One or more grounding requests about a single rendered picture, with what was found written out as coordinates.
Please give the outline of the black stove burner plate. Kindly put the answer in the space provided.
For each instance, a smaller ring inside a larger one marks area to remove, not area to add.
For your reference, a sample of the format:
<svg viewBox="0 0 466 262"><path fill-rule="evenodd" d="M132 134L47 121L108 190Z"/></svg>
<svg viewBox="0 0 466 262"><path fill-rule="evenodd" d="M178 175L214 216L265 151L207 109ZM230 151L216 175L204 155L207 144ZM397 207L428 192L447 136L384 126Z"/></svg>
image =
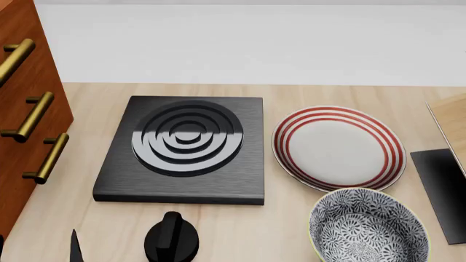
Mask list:
<svg viewBox="0 0 466 262"><path fill-rule="evenodd" d="M132 96L92 195L98 202L263 205L262 98Z"/></svg>

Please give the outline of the white plate with red rings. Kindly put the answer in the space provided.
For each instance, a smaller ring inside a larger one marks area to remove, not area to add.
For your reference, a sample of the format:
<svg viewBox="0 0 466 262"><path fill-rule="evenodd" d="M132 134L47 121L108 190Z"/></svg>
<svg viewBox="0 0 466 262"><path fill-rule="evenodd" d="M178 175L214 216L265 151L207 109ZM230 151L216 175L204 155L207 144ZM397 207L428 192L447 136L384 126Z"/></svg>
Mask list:
<svg viewBox="0 0 466 262"><path fill-rule="evenodd" d="M272 152L299 182L319 191L363 187L381 191L402 176L406 150L378 119L342 106L310 106L277 123Z"/></svg>

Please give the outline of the brown wooden drawer cabinet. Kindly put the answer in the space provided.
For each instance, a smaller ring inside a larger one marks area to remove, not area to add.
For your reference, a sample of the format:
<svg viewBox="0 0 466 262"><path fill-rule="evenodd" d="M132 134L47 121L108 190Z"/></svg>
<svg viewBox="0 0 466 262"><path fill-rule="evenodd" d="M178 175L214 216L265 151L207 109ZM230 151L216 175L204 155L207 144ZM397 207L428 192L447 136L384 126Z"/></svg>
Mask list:
<svg viewBox="0 0 466 262"><path fill-rule="evenodd" d="M74 120L58 70L52 58L33 0L0 0L0 65L10 55L3 46L32 39L36 45L9 80L0 88L0 130L16 130L34 104L28 97L46 91L55 98L25 143L0 136L0 235L8 237L36 184L22 178L37 172L52 145L45 138L67 133Z"/></svg>

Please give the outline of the light wooden board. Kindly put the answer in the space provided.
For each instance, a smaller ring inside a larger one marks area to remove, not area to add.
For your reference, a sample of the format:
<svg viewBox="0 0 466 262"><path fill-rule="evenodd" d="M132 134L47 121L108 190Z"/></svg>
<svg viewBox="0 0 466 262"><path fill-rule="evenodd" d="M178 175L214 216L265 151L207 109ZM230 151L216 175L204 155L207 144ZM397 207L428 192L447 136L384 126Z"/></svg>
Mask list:
<svg viewBox="0 0 466 262"><path fill-rule="evenodd" d="M466 93L426 102L426 106L466 177Z"/></svg>

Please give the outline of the black flat panel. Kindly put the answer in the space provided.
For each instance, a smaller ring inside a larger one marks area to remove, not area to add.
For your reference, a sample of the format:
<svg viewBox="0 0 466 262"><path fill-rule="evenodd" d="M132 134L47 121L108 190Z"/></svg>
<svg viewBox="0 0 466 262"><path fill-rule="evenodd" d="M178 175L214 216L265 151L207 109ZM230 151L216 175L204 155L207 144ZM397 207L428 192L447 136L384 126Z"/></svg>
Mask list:
<svg viewBox="0 0 466 262"><path fill-rule="evenodd" d="M411 158L450 245L466 244L466 176L448 149L411 152Z"/></svg>

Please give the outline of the black stove knob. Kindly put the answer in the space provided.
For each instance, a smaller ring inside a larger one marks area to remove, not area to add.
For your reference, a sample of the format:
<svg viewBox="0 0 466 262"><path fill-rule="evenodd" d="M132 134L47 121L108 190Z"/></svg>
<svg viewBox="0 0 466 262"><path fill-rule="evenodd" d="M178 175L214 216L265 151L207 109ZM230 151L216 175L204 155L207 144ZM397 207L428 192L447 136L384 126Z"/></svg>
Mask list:
<svg viewBox="0 0 466 262"><path fill-rule="evenodd" d="M192 262L199 246L197 230L176 211L165 213L144 239L149 262Z"/></svg>

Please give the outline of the black and white patterned bowl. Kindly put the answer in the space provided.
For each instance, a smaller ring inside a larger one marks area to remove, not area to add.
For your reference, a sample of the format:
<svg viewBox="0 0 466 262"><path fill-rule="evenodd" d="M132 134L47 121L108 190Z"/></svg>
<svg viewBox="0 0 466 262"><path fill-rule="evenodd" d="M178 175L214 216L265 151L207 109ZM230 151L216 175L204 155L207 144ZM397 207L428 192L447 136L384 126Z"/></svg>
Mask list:
<svg viewBox="0 0 466 262"><path fill-rule="evenodd" d="M343 188L319 198L308 235L320 262L430 262L430 239L417 215L373 189Z"/></svg>

